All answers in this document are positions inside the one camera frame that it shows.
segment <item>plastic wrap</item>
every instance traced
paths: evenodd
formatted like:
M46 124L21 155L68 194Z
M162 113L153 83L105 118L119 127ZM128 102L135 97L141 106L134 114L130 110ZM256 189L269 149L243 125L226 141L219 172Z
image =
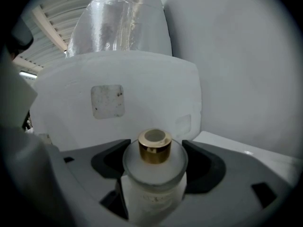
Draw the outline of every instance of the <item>plastic wrap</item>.
M130 50L172 55L161 0L92 0L71 35L66 57Z

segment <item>white panel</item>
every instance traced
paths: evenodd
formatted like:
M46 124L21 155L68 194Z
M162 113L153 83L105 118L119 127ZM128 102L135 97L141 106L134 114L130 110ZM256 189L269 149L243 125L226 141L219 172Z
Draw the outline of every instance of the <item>white panel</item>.
M92 108L91 89L101 85L123 87L124 115L94 117L95 109L104 107ZM42 70L34 88L38 97L30 113L35 132L49 134L60 150L135 140L148 128L166 130L178 141L200 132L198 71L171 56L139 51L77 55ZM113 99L107 96L105 104ZM119 107L121 102L114 100Z
M202 129L303 157L302 42L277 0L162 0L173 55L195 63Z

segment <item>gold bottle cap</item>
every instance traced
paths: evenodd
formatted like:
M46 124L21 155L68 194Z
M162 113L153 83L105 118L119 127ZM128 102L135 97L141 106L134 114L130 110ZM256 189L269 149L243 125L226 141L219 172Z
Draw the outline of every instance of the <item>gold bottle cap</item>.
M151 164L160 164L169 157L171 135L159 129L143 131L138 138L141 158Z

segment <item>white wall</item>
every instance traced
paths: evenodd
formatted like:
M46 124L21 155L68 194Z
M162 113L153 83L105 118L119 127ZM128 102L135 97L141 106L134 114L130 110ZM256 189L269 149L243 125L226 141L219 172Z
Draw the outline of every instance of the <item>white wall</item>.
M277 0L162 0L173 55L197 65L202 130L303 157L302 46Z

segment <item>frosted glass bottle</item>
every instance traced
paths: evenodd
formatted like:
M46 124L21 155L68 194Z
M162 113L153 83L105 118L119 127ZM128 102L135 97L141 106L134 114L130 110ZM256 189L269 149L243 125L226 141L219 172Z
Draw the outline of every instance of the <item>frosted glass bottle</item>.
M128 146L123 166L129 191L126 193L125 184L122 186L130 222L154 226L180 204L186 188L187 162L184 148L159 129L142 132Z

